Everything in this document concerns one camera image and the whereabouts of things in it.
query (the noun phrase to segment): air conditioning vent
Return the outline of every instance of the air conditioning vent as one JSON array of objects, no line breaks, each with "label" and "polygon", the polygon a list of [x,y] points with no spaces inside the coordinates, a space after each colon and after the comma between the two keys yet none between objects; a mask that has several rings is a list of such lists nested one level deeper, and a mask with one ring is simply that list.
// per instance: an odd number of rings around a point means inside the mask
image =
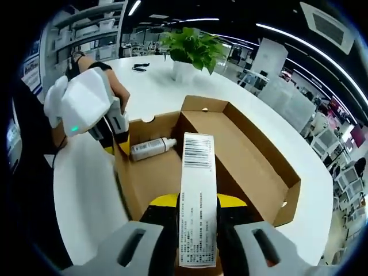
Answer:
[{"label": "air conditioning vent", "polygon": [[354,43],[351,31],[340,21],[311,5],[300,2],[308,27],[340,48],[346,55]]}]

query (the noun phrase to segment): white pot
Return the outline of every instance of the white pot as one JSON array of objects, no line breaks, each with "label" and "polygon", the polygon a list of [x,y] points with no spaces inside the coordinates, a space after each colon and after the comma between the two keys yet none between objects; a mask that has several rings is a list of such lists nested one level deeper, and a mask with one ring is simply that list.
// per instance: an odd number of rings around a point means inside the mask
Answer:
[{"label": "white pot", "polygon": [[179,83],[191,83],[198,70],[191,63],[174,62],[172,78]]}]

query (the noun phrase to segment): black cable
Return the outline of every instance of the black cable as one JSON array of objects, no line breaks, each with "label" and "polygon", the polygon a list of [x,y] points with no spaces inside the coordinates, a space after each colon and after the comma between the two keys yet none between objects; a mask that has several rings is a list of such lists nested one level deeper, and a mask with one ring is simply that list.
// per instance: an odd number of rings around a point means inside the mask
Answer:
[{"label": "black cable", "polygon": [[67,136],[65,135],[64,138],[63,138],[63,141],[60,143],[60,145],[57,147],[56,149],[56,152],[55,152],[55,155],[53,156],[53,159],[52,159],[52,169],[53,169],[53,165],[55,165],[55,159],[56,159],[56,156],[58,155],[61,147],[62,147],[62,144],[64,143],[65,139],[67,138]]}]

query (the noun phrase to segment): poster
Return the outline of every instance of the poster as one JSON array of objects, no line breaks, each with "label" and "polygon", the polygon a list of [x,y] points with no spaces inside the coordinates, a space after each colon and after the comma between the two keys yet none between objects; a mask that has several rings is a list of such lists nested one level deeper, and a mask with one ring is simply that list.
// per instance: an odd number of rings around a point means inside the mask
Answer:
[{"label": "poster", "polygon": [[41,85],[39,55],[32,57],[23,63],[22,81],[29,87],[29,89],[36,93],[36,89]]}]

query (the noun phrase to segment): potted plant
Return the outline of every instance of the potted plant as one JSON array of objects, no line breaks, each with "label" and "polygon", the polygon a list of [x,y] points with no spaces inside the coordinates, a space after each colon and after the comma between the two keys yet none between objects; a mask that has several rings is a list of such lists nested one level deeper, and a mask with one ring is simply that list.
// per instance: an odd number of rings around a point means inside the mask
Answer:
[{"label": "potted plant", "polygon": [[216,36],[199,34],[198,29],[184,27],[182,31],[164,33],[163,45],[169,47],[174,61],[173,78],[179,82],[190,82],[196,69],[207,68],[210,75],[216,66],[216,59],[224,58],[224,47]]}]

